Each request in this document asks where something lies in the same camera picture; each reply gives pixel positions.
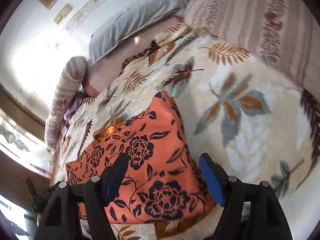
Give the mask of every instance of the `white wall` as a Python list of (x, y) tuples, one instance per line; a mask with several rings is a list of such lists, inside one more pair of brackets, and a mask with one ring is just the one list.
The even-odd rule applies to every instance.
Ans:
[[(48, 10), (38, 0), (23, 0), (0, 35), (0, 83), (44, 121), (66, 62), (87, 57), (92, 33), (134, 0), (106, 0), (67, 35), (63, 27), (88, 1), (58, 0)], [(66, 4), (73, 10), (58, 26), (53, 19)]]

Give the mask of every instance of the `bed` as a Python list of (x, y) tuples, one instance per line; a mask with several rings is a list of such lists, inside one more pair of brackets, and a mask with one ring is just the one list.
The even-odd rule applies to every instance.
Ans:
[[(193, 0), (191, 6), (196, 3), (201, 4)], [(317, 98), (270, 61), (229, 42), (228, 35), (227, 41), (216, 37), (206, 27), (179, 23), (159, 33), (150, 41), (156, 50), (150, 46), (132, 58), (108, 88), (83, 102), (59, 129), (52, 182), (70, 182), (66, 164), (80, 161), (95, 143), (97, 131), (139, 115), (158, 92), (166, 91), (180, 111), (191, 157), (197, 161), (208, 152), (243, 182), (270, 181), (293, 238), (306, 239), (319, 220), (319, 203), (311, 200), (319, 174)], [(213, 234), (220, 215), (215, 205), (187, 219), (121, 222), (112, 228), (125, 240), (202, 239)], [(310, 222), (303, 229), (302, 219)], [(81, 225), (90, 237), (84, 216)]]

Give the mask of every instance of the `striped pillow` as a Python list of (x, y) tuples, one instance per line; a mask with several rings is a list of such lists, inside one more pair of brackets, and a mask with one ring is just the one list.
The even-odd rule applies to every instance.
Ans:
[(191, 0), (184, 21), (265, 57), (320, 100), (320, 27), (302, 0)]
[(61, 73), (44, 131), (45, 143), (54, 150), (59, 140), (63, 115), (78, 91), (86, 70), (85, 57), (73, 57)]

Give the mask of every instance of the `window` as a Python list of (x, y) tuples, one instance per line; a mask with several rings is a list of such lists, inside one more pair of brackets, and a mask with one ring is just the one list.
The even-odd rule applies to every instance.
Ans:
[(53, 151), (0, 109), (0, 150), (25, 168), (50, 178)]
[(0, 210), (19, 240), (28, 240), (28, 236), (33, 239), (37, 228), (34, 213), (24, 210), (1, 195)]

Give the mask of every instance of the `purple cloth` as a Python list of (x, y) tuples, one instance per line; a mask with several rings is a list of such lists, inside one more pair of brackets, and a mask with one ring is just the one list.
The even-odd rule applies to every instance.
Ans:
[(83, 99), (85, 98), (84, 93), (77, 92), (70, 102), (70, 105), (68, 106), (66, 112), (64, 113), (63, 119), (67, 122), (69, 122), (73, 116), (73, 114), (78, 110), (78, 108), (81, 106)]

